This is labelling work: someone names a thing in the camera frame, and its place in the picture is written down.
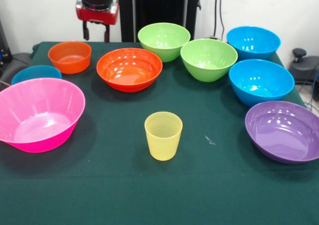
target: plastic cup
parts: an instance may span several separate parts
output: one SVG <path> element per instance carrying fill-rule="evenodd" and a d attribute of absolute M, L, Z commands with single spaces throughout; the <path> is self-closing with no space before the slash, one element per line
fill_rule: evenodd
<path fill-rule="evenodd" d="M 150 154 L 153 158 L 166 161 L 176 154 L 182 120 L 170 112 L 157 112 L 145 120 L 145 132 Z"/>

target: green bowl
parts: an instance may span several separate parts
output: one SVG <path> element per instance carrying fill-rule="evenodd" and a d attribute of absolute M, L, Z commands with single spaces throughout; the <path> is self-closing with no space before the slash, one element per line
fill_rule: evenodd
<path fill-rule="evenodd" d="M 190 33 L 178 24 L 154 23 L 140 29 L 138 39 L 144 49 L 158 55 L 162 62 L 169 62 L 180 55 L 180 49 L 190 40 Z"/>
<path fill-rule="evenodd" d="M 237 51 L 216 39 L 196 39 L 180 51 L 188 72 L 199 81 L 213 82 L 223 77 L 237 61 Z"/>

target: purple bowl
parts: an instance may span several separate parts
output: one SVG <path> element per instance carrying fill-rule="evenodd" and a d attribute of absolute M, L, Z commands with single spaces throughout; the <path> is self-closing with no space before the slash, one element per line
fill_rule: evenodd
<path fill-rule="evenodd" d="M 319 158 L 319 117 L 290 102 L 269 101 L 246 114 L 246 130 L 267 157 L 284 164 Z"/>

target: bowl rim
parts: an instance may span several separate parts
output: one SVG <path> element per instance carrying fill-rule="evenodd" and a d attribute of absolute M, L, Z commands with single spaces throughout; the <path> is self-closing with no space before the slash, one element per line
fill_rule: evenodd
<path fill-rule="evenodd" d="M 256 104 L 256 105 L 254 105 L 253 107 L 251 107 L 251 108 L 248 110 L 248 112 L 246 113 L 246 116 L 245 116 L 245 128 L 246 128 L 246 131 L 247 131 L 247 133 L 248 133 L 250 139 L 254 142 L 255 146 L 258 147 L 258 148 L 260 148 L 260 149 L 262 149 L 263 151 L 266 151 L 267 153 L 271 154 L 272 156 L 274 156 L 274 157 L 276 157 L 276 158 L 278 158 L 278 159 L 285 160 L 285 161 L 289 161 L 289 162 L 293 162 L 293 163 L 295 163 L 295 162 L 305 163 L 305 162 L 310 162 L 310 161 L 319 159 L 319 154 L 318 154 L 318 156 L 316 156 L 316 157 L 314 157 L 314 158 L 304 159 L 304 160 L 302 160 L 302 159 L 301 159 L 301 160 L 293 160 L 293 159 L 283 158 L 283 157 L 280 157 L 280 156 L 278 156 L 278 155 L 275 155 L 275 154 L 271 153 L 270 151 L 268 151 L 268 150 L 265 149 L 264 147 L 260 146 L 260 145 L 256 142 L 256 140 L 255 140 L 254 137 L 252 136 L 252 133 L 251 133 L 250 130 L 248 129 L 248 116 L 249 116 L 251 113 L 253 113 L 253 110 L 255 110 L 256 107 L 262 106 L 262 105 L 265 104 L 265 103 L 272 103 L 272 104 L 274 104 L 274 103 L 276 103 L 276 104 L 289 104 L 289 105 L 291 105 L 291 106 L 297 107 L 298 109 L 302 109 L 302 110 L 304 110 L 304 111 L 307 111 L 307 113 L 308 113 L 310 116 L 314 117 L 314 118 L 317 119 L 317 120 L 319 119 L 319 117 L 318 117 L 317 115 L 315 115 L 313 112 L 309 111 L 309 109 L 307 109 L 306 107 L 303 107 L 303 106 L 301 106 L 301 105 L 299 105 L 299 104 L 296 104 L 296 103 L 287 102 L 287 101 L 266 101 L 266 102 L 258 103 L 258 104 Z"/>
<path fill-rule="evenodd" d="M 239 47 L 235 46 L 233 43 L 231 43 L 231 42 L 229 41 L 229 38 L 228 38 L 229 33 L 232 33 L 233 31 L 235 31 L 235 30 L 237 30 L 237 29 L 241 29 L 241 28 L 257 28 L 257 29 L 260 29 L 260 30 L 267 31 L 267 32 L 273 34 L 273 35 L 278 39 L 279 44 L 278 44 L 278 46 L 276 46 L 275 49 L 266 50 L 266 51 L 263 51 L 263 52 L 256 52 L 256 51 L 253 51 L 253 50 L 251 50 L 251 51 L 246 51 L 246 50 L 244 50 L 244 49 L 242 49 L 242 48 L 239 48 Z M 265 29 L 265 28 L 262 28 L 262 27 L 258 27 L 258 26 L 239 26 L 239 27 L 232 28 L 230 31 L 228 31 L 228 33 L 227 33 L 227 35 L 226 35 L 226 39 L 227 39 L 227 42 L 228 42 L 229 44 L 231 44 L 231 45 L 232 45 L 234 48 L 236 48 L 237 50 L 240 50 L 240 51 L 246 52 L 246 53 L 251 53 L 251 54 L 266 54 L 266 53 L 274 52 L 274 51 L 277 51 L 277 49 L 281 46 L 281 39 L 279 38 L 278 35 L 276 35 L 276 34 L 275 34 L 274 32 L 272 32 L 271 30 L 268 30 L 268 29 Z"/>
<path fill-rule="evenodd" d="M 245 63 L 245 62 L 249 62 L 249 61 L 255 61 L 255 62 L 261 62 L 262 64 L 268 64 L 267 66 L 275 66 L 275 67 L 279 67 L 281 70 L 285 71 L 285 73 L 289 74 L 289 78 L 291 79 L 292 81 L 292 85 L 291 85 L 291 88 L 285 92 L 285 93 L 282 93 L 282 94 L 278 94 L 276 96 L 265 96 L 265 95 L 257 95 L 257 94 L 252 94 L 252 93 L 249 93 L 248 91 L 246 90 L 243 90 L 242 88 L 240 88 L 236 83 L 234 83 L 233 81 L 233 78 L 232 78 L 232 71 L 233 71 L 233 68 L 236 68 L 236 66 L 240 66 L 241 63 Z M 289 94 L 295 87 L 295 79 L 294 77 L 292 76 L 292 74 L 287 70 L 285 69 L 283 66 L 279 65 L 279 64 L 276 64 L 274 62 L 271 62 L 271 61 L 268 61 L 268 60 L 263 60 L 263 59 L 245 59 L 245 60 L 241 60 L 241 61 L 238 61 L 237 63 L 235 63 L 229 70 L 228 72 L 228 76 L 229 76 L 229 80 L 230 82 L 236 86 L 236 88 L 238 88 L 240 91 L 242 92 L 245 92 L 247 94 L 250 94 L 250 95 L 253 95 L 253 96 L 256 96 L 256 97 L 259 97 L 259 98 L 276 98 L 276 97 L 281 97 L 281 96 L 285 96 L 287 94 Z"/>
<path fill-rule="evenodd" d="M 181 45 L 179 45 L 179 46 L 171 47 L 171 48 L 158 48 L 158 47 L 150 46 L 150 45 L 146 44 L 144 41 L 142 41 L 142 40 L 140 39 L 140 33 L 141 33 L 145 28 L 151 27 L 151 26 L 153 26 L 153 25 L 155 25 L 155 24 L 169 24 L 169 25 L 172 25 L 172 26 L 181 28 L 181 29 L 183 29 L 184 31 L 187 32 L 187 37 L 188 37 L 188 39 L 187 39 L 187 41 L 184 42 L 183 44 L 181 44 Z M 152 48 L 152 49 L 160 49 L 160 50 L 170 50 L 170 49 L 181 48 L 182 46 L 184 46 L 186 43 L 188 43 L 188 42 L 190 41 L 190 37 L 191 37 L 191 36 L 190 36 L 190 32 L 189 32 L 188 29 L 186 29 L 184 26 L 181 26 L 181 25 L 175 24 L 175 23 L 169 23 L 169 22 L 158 22 L 158 23 L 148 24 L 148 25 L 142 27 L 142 28 L 139 30 L 139 32 L 138 32 L 138 39 L 139 39 L 140 43 L 145 44 L 145 45 L 146 45 L 147 47 L 149 47 L 149 48 Z"/>
<path fill-rule="evenodd" d="M 198 66 L 196 66 L 196 65 L 191 64 L 189 61 L 187 61 L 187 59 L 184 58 L 184 56 L 183 56 L 183 50 L 184 50 L 184 48 L 186 48 L 187 45 L 189 45 L 189 44 L 191 44 L 191 43 L 196 43 L 196 42 L 202 41 L 202 40 L 211 40 L 212 42 L 226 44 L 227 46 L 229 46 L 229 47 L 236 53 L 236 59 L 235 59 L 234 62 L 231 63 L 230 65 L 227 65 L 227 66 L 222 67 L 222 68 L 200 68 L 200 67 L 198 67 Z M 183 45 L 183 47 L 181 48 L 181 50 L 180 50 L 180 56 L 181 56 L 181 58 L 182 58 L 184 61 L 186 61 L 187 64 L 189 64 L 190 66 L 192 66 L 192 67 L 194 67 L 194 68 L 197 68 L 197 69 L 209 70 L 209 71 L 216 71 L 216 70 L 221 70 L 221 69 L 227 69 L 227 68 L 233 66 L 233 65 L 236 63 L 236 61 L 238 60 L 238 53 L 237 53 L 236 49 L 235 49 L 232 45 L 230 45 L 230 44 L 228 44 L 228 43 L 226 43 L 226 42 L 224 42 L 224 41 L 221 41 L 221 40 L 210 39 L 210 38 L 194 39 L 194 40 L 191 40 L 191 41 L 187 42 L 187 43 L 186 43 L 185 45 Z"/>
<path fill-rule="evenodd" d="M 19 86 L 23 86 L 25 83 L 33 83 L 34 81 L 40 81 L 40 80 L 52 80 L 52 81 L 57 81 L 57 82 L 60 82 L 60 83 L 65 83 L 65 84 L 69 84 L 71 85 L 72 87 L 74 87 L 80 94 L 80 97 L 83 99 L 83 106 L 81 108 L 81 112 L 79 113 L 79 115 L 76 116 L 76 118 L 74 119 L 74 121 L 65 129 L 63 130 L 62 132 L 59 132 L 59 133 L 56 133 L 48 138 L 45 138 L 45 139 L 39 139 L 39 140 L 34 140 L 34 141 L 31 141 L 31 142 L 26 142 L 26 143 L 22 143 L 22 142 L 19 142 L 17 143 L 16 141 L 14 140 L 6 140 L 6 139 L 1 139 L 2 142 L 5 142 L 5 143 L 8 143 L 8 144 L 31 144 L 31 143 L 37 143 L 37 142 L 41 142 L 41 141 L 44 141 L 44 140 L 47 140 L 47 139 L 50 139 L 50 138 L 53 138 L 63 132 L 65 132 L 66 130 L 68 130 L 69 128 L 71 128 L 74 124 L 76 124 L 80 117 L 82 116 L 83 112 L 84 112 L 84 109 L 85 109 L 85 104 L 86 104 L 86 101 L 85 101 L 85 95 L 83 93 L 83 91 L 74 83 L 70 82 L 70 81 L 67 81 L 65 79 L 58 79 L 58 78 L 36 78 L 36 79 L 29 79 L 29 80 L 25 80 L 25 81 L 22 81 L 22 82 L 19 82 L 17 84 L 14 84 L 6 89 L 4 89 L 3 91 L 0 92 L 0 96 L 2 94 L 5 94 L 5 93 L 10 93 L 11 90 L 13 90 L 14 88 L 16 87 L 19 87 Z"/>
<path fill-rule="evenodd" d="M 82 62 L 83 60 L 85 60 L 85 59 L 87 59 L 88 57 L 90 57 L 91 56 L 91 54 L 92 54 L 92 48 L 91 48 L 91 46 L 88 44 L 88 43 L 85 43 L 85 42 L 82 42 L 82 41 L 64 41 L 64 42 L 58 42 L 57 44 L 55 44 L 54 46 L 52 46 L 51 48 L 50 48 L 50 50 L 48 51 L 48 57 L 49 57 L 49 59 L 51 60 L 51 62 L 54 62 L 54 63 L 61 63 L 61 62 L 59 62 L 58 60 L 54 60 L 54 59 L 52 59 L 52 57 L 50 56 L 50 54 L 52 53 L 52 50 L 53 49 L 56 49 L 58 46 L 60 46 L 60 45 L 62 45 L 62 44 L 69 44 L 69 43 L 73 43 L 73 44 L 82 44 L 82 45 L 84 45 L 84 46 L 86 46 L 87 48 L 89 48 L 89 54 L 88 55 L 86 55 L 85 57 L 83 57 L 82 59 L 79 59 L 79 60 L 77 60 L 76 62 L 78 63 L 78 62 Z M 74 62 L 63 62 L 62 63 L 62 65 L 71 65 L 71 64 L 74 64 Z"/>
<path fill-rule="evenodd" d="M 37 69 L 37 68 L 48 68 L 48 69 L 53 69 L 53 70 L 55 70 L 58 74 L 59 74 L 59 76 L 58 77 L 56 77 L 56 78 L 58 78 L 58 79 L 61 79 L 62 78 L 62 73 L 61 73 L 61 71 L 60 70 L 58 70 L 56 67 L 54 67 L 54 66 L 52 66 L 52 65 L 34 65 L 34 66 L 30 66 L 30 67 L 28 67 L 28 68 L 25 68 L 25 69 L 23 69 L 23 70 L 21 70 L 21 71 L 19 71 L 17 74 L 15 74 L 14 75 L 14 77 L 12 78 L 12 80 L 11 80 L 11 85 L 14 85 L 14 84 L 17 84 L 17 83 L 21 83 L 21 81 L 20 82 L 15 82 L 15 83 L 13 83 L 14 82 L 14 80 L 18 77 L 18 75 L 21 75 L 21 74 L 23 74 L 23 73 L 25 73 L 26 71 L 28 71 L 28 70 L 34 70 L 34 69 Z"/>
<path fill-rule="evenodd" d="M 160 61 L 160 68 L 159 68 L 158 73 L 157 73 L 154 77 L 152 77 L 151 79 L 146 80 L 146 81 L 141 82 L 141 83 L 136 83 L 136 84 L 118 84 L 118 83 L 114 83 L 114 82 L 112 82 L 112 81 L 110 81 L 110 80 L 104 78 L 104 77 L 99 73 L 99 70 L 98 70 L 99 66 L 102 64 L 102 62 L 101 62 L 102 59 L 103 59 L 104 57 L 108 56 L 109 54 L 113 53 L 113 52 L 121 51 L 121 50 L 126 50 L 126 49 L 134 49 L 134 50 L 138 50 L 138 51 L 142 51 L 142 52 L 145 52 L 145 53 L 149 53 L 149 54 L 154 55 L 155 58 L 156 58 L 158 61 Z M 119 48 L 119 49 L 112 50 L 112 51 L 110 51 L 110 52 L 104 54 L 104 55 L 99 59 L 99 61 L 98 61 L 97 64 L 96 64 L 96 71 L 97 71 L 98 75 L 100 76 L 100 78 L 102 78 L 103 80 L 107 81 L 108 83 L 111 83 L 111 84 L 114 84 L 114 85 L 119 85 L 119 86 L 125 86 L 125 87 L 126 87 L 126 86 L 136 86 L 136 85 L 147 84 L 147 83 L 153 81 L 154 79 L 156 79 L 156 78 L 160 75 L 162 69 L 163 69 L 163 62 L 162 62 L 162 60 L 161 60 L 155 53 L 153 53 L 153 52 L 151 52 L 151 51 L 149 51 L 149 50 L 146 50 L 146 49 L 134 48 L 134 47 Z"/>

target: pink bowl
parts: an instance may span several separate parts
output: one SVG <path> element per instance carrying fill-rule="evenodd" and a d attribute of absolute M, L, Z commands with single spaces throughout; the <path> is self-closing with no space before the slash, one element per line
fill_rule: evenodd
<path fill-rule="evenodd" d="M 83 92 L 63 79 L 38 78 L 0 92 L 0 140 L 42 153 L 71 135 L 85 107 Z"/>

